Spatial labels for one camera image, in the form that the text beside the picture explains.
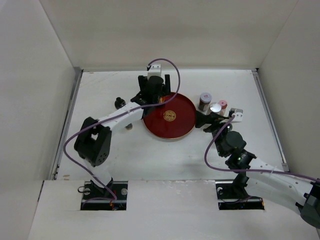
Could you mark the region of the black-cap white powder bottle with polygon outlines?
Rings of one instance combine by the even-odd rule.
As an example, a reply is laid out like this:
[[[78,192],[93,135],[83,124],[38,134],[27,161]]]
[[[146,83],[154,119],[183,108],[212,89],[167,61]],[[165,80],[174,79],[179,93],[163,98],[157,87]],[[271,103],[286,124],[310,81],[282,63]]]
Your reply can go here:
[[[114,102],[114,106],[117,110],[124,107],[126,105],[126,101],[122,99],[121,97],[117,97]]]

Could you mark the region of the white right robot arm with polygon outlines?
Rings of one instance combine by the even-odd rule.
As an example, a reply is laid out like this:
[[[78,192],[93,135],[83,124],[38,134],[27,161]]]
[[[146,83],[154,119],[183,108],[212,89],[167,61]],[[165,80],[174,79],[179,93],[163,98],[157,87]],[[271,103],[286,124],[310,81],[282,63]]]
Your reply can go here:
[[[309,225],[320,227],[320,180],[303,174],[279,170],[245,149],[242,135],[232,130],[233,123],[242,121],[242,110],[233,108],[228,116],[217,113],[195,114],[195,127],[208,127],[203,131],[212,134],[212,141],[204,152],[205,164],[213,170],[233,172],[232,192],[238,198],[246,195],[261,197],[298,214]],[[218,168],[208,162],[211,146],[226,158],[227,168]]]

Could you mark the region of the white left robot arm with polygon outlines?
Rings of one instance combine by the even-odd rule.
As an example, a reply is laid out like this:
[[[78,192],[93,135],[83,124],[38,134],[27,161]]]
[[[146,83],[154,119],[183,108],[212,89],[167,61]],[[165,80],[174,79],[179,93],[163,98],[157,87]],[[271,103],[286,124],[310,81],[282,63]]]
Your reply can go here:
[[[102,119],[87,117],[75,138],[74,150],[85,160],[85,170],[96,184],[95,193],[100,199],[112,195],[113,178],[107,170],[106,160],[110,153],[112,136],[125,126],[149,116],[165,104],[171,94],[170,75],[164,78],[153,73],[138,76],[139,92],[129,103]]]

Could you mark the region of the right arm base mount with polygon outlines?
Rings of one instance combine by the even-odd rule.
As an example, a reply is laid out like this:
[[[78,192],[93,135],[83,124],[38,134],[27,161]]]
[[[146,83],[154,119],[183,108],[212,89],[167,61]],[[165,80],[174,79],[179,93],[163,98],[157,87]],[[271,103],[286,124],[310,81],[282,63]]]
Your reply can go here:
[[[248,195],[243,188],[235,186],[232,180],[217,180],[215,188],[221,211],[265,209],[262,198]]]

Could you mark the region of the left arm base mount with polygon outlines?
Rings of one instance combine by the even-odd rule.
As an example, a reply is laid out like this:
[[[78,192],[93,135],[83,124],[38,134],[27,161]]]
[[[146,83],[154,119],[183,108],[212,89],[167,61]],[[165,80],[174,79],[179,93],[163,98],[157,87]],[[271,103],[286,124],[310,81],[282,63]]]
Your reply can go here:
[[[116,196],[104,187],[99,187],[92,180],[85,181],[84,185],[77,189],[82,194],[81,211],[125,211],[127,209],[127,197],[129,183],[127,181],[111,181],[107,187]]]

